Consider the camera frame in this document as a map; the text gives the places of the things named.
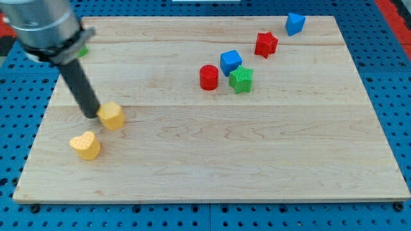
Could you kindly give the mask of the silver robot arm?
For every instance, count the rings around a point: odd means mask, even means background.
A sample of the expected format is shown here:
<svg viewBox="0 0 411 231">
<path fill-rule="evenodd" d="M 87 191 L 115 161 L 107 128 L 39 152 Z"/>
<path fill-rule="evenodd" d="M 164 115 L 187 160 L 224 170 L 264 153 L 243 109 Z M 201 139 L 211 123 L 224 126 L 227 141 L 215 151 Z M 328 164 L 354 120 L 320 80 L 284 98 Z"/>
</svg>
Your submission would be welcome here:
<svg viewBox="0 0 411 231">
<path fill-rule="evenodd" d="M 29 58 L 67 65 L 95 35 L 84 29 L 66 0 L 1 0 L 3 20 L 14 29 Z"/>
</svg>

